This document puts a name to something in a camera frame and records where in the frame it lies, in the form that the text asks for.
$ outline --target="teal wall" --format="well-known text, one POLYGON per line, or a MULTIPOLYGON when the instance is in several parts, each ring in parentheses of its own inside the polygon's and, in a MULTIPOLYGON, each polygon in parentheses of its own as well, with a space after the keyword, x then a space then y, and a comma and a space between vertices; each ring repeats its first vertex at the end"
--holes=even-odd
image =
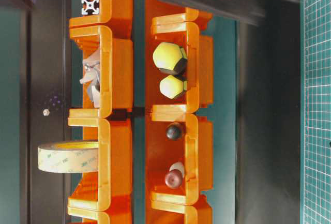
MULTIPOLYGON (((145 106, 145 1, 134 0, 134 106, 145 106)), ((145 118, 133 122, 133 222, 145 224, 145 118)))
POLYGON ((20 12, 0 8, 0 219, 20 221, 20 12))
MULTIPOLYGON (((81 0, 71 0, 71 16, 79 17, 81 16, 81 0)), ((71 41, 71 105, 73 107, 81 107, 82 106, 82 85, 79 80, 82 78, 82 51, 78 49, 75 42, 71 41)), ((72 127, 71 128, 71 138, 73 140, 81 140, 82 139, 82 128, 80 127, 72 127)), ((79 183, 82 175, 81 174, 72 174, 71 175, 71 191, 73 192, 79 183)), ((81 218, 73 217, 71 218, 72 222, 78 222, 81 218)))
POLYGON ((214 124, 214 189, 203 194, 214 223, 235 223, 236 23, 214 17, 203 34, 214 38, 214 104, 197 113, 214 124))

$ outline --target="orange plastic bin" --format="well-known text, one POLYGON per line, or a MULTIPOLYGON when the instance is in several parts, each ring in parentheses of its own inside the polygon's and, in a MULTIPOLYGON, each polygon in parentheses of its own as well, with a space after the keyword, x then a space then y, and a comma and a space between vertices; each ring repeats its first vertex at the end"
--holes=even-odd
POLYGON ((147 224, 212 224, 213 209, 201 195, 193 206, 147 200, 147 224))
POLYGON ((93 224, 131 224, 131 197, 119 197, 113 200, 111 207, 105 212, 83 210, 69 207, 68 214, 82 218, 83 223, 93 224))
POLYGON ((152 201, 182 205, 195 204, 202 190, 213 187, 213 124, 194 114, 151 113, 146 123, 146 192, 152 201), (185 135, 172 141, 166 128, 172 122, 185 127, 185 135), (164 176, 181 160, 185 167, 183 184, 169 188, 164 176))
POLYGON ((99 0, 100 14, 70 19, 70 28, 104 24, 116 38, 131 37, 133 0, 99 0))
POLYGON ((90 26, 70 30, 70 38, 83 51, 83 59, 100 47, 100 108, 94 108, 83 85, 83 109, 71 109, 70 116, 100 117, 111 115, 113 109, 132 110, 133 45, 128 39, 113 38, 106 26, 90 26))
POLYGON ((114 199, 132 192, 131 122, 69 117, 68 123, 83 127, 84 140, 99 142, 99 171, 83 174, 68 207, 105 211, 114 199))
POLYGON ((155 113, 194 113, 214 101, 213 38, 200 35, 193 22, 152 26, 146 43, 146 109, 155 113), (188 90, 177 98, 169 99, 159 90, 160 81, 167 75, 153 62, 153 52, 161 42, 182 46, 188 57, 185 77, 188 90))
POLYGON ((199 26, 201 30, 205 30, 207 28, 208 22, 213 17, 211 13, 200 11, 197 9, 192 9, 188 7, 184 8, 161 2, 159 2, 159 4, 161 5, 160 8, 163 8, 164 11, 162 13, 162 16, 153 18, 153 25, 193 21, 199 26))

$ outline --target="masking tape roll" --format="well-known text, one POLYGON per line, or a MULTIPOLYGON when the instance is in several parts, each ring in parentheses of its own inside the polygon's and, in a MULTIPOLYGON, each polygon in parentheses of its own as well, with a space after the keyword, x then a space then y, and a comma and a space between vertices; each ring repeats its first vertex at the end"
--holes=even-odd
POLYGON ((98 142, 81 141, 38 146, 38 168, 55 173, 98 171, 98 142))

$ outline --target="green cutting mat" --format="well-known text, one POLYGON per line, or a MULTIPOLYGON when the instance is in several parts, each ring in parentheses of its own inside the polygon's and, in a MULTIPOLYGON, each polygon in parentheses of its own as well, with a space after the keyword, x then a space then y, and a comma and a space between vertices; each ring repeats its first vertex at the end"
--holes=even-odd
POLYGON ((302 223, 331 224, 331 0, 303 0, 302 223))

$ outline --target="yellow dodecahedron ball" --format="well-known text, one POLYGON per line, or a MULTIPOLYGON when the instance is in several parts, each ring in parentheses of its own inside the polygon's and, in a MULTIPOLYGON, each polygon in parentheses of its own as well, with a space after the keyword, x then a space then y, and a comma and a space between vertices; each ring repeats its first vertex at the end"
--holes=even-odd
POLYGON ((170 99, 180 97, 187 91, 187 81, 181 76, 169 75, 160 82, 160 91, 170 99))
POLYGON ((178 75, 187 66, 187 56, 184 48, 168 42, 162 42, 153 53, 156 67, 163 73, 178 75))

